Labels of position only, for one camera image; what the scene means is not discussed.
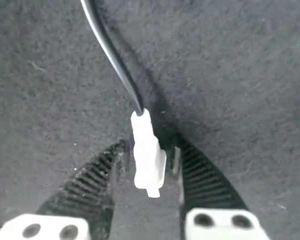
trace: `ridged rubber pad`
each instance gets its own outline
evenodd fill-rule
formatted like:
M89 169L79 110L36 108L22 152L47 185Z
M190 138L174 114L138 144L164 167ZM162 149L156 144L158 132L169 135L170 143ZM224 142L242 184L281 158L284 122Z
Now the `ridged rubber pad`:
M221 171L195 146L177 137L181 150L180 229L184 238L187 212L193 208L244 209L247 206Z
M115 208L114 188L124 169L125 142L86 163L37 211L40 215L84 218L92 239L108 239Z

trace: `gray fabric surface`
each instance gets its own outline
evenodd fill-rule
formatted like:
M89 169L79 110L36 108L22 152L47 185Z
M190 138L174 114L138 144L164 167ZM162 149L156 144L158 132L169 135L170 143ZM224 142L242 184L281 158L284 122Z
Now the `gray fabric surface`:
M220 167L273 239L300 240L300 0L99 5L146 106ZM0 0L0 225L128 138L132 109L79 0ZM174 180L153 200L132 179L113 239L178 239Z

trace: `plastic connector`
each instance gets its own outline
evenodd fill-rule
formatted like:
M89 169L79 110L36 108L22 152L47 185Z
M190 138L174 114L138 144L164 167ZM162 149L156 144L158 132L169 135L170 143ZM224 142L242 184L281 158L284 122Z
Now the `plastic connector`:
M134 137L135 160L134 185L146 189L150 198L159 198L159 189L164 185L167 155L160 148L154 134L149 111L145 108L141 116L132 113L131 125Z

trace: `screw hole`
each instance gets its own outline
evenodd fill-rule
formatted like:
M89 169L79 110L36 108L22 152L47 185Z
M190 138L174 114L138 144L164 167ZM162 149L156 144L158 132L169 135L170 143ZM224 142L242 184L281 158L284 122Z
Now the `screw hole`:
M246 216L243 215L236 215L232 218L232 223L236 227L243 228L243 229L249 229L252 227L252 223Z
M22 236L26 239L33 238L39 233L40 229L41 229L40 224L38 223L31 224L23 230Z
M194 218L194 223L203 227L212 227L215 223L207 214L198 214Z
M75 225L65 226L59 234L61 240L74 240L77 236L78 228Z

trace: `wire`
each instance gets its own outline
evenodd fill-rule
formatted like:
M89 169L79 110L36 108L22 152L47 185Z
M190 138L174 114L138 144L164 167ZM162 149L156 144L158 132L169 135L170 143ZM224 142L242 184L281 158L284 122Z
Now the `wire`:
M137 91L137 86L134 83L124 62L120 58L118 51L109 38L101 18L98 15L94 0L81 0L81 4L96 39L101 45L101 48L109 59L112 67L116 71L116 74L120 78L131 99L135 102L137 115L142 115L144 107L141 96Z

